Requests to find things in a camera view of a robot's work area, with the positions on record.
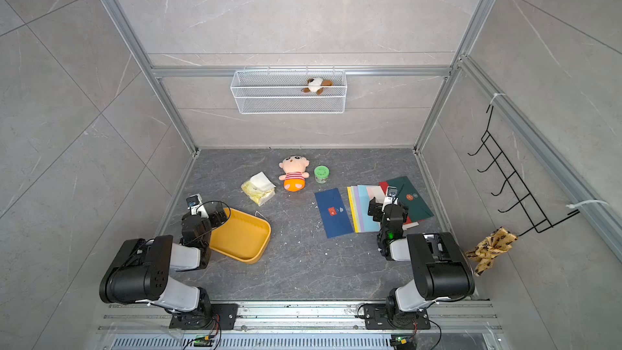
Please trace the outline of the red envelope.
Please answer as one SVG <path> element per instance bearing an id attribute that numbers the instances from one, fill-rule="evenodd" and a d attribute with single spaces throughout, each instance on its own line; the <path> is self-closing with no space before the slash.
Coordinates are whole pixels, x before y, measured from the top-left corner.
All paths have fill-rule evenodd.
<path id="1" fill-rule="evenodd" d="M 410 228 L 411 224 L 414 224 L 415 222 L 413 222 L 411 218 L 409 217 L 408 204 L 410 203 L 411 199 L 407 197 L 407 192 L 409 190 L 412 191 L 414 187 L 412 186 L 411 183 L 408 182 L 406 178 L 397 178 L 391 181 L 382 181 L 380 183 L 380 188 L 382 188 L 382 191 L 384 194 L 386 194 L 387 186 L 395 186 L 398 188 L 399 190 L 398 202 L 395 205 L 399 205 L 405 212 L 406 218 L 405 218 L 403 228 L 404 229 Z"/>

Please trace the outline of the yellow plastic storage tray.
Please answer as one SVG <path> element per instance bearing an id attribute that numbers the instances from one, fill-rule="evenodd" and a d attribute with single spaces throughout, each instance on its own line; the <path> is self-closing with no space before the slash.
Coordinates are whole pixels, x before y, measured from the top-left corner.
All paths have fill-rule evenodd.
<path id="1" fill-rule="evenodd" d="M 236 209 L 225 209 L 228 220 L 212 230 L 210 248 L 231 259 L 255 264 L 271 239 L 271 225 L 264 219 Z"/>

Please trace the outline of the dark green envelope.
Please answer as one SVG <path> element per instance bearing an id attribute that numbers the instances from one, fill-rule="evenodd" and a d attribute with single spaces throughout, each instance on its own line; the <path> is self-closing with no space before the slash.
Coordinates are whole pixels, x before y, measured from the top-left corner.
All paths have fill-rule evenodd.
<path id="1" fill-rule="evenodd" d="M 398 190 L 398 201 L 408 209 L 408 224 L 418 223 L 433 216 L 432 210 L 408 177 L 393 178 L 386 183 Z"/>

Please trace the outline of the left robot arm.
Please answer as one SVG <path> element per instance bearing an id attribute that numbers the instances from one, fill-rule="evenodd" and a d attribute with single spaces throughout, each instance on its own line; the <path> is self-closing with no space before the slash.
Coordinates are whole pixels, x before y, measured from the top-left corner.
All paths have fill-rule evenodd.
<path id="1" fill-rule="evenodd" d="M 194 327 L 217 320 L 207 292 L 175 280 L 171 273 L 207 268 L 212 232 L 228 222 L 232 210 L 222 201 L 204 202 L 197 194 L 187 199 L 187 205 L 180 241 L 162 235 L 123 242 L 100 282 L 104 303 L 157 306 L 175 322 Z"/>

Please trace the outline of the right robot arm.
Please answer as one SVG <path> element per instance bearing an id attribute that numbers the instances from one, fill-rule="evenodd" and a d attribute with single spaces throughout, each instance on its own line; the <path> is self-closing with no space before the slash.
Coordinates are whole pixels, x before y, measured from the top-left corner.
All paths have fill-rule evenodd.
<path id="1" fill-rule="evenodd" d="M 473 295 L 475 275 L 451 233 L 408 233 L 407 209 L 398 199 L 369 201 L 368 214 L 379 223 L 377 249 L 388 261 L 411 264 L 412 279 L 390 291 L 386 304 L 365 305 L 369 329 L 429 328 L 426 309 Z"/>

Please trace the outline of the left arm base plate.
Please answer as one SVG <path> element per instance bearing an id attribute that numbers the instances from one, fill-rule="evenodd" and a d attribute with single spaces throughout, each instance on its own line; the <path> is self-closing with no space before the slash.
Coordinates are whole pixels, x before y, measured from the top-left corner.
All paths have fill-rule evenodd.
<path id="1" fill-rule="evenodd" d="M 199 306 L 192 312 L 174 313 L 168 328 L 197 331 L 218 327 L 220 330 L 230 331 L 235 326 L 238 309 L 239 305 L 234 303 Z"/>

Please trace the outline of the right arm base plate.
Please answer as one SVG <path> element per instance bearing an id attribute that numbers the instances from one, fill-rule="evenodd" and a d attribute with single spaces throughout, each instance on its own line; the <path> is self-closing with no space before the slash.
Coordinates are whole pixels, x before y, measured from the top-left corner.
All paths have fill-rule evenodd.
<path id="1" fill-rule="evenodd" d="M 427 313 L 422 309 L 403 312 L 396 307 L 379 303 L 367 303 L 359 307 L 357 317 L 364 321 L 367 330 L 429 330 Z"/>

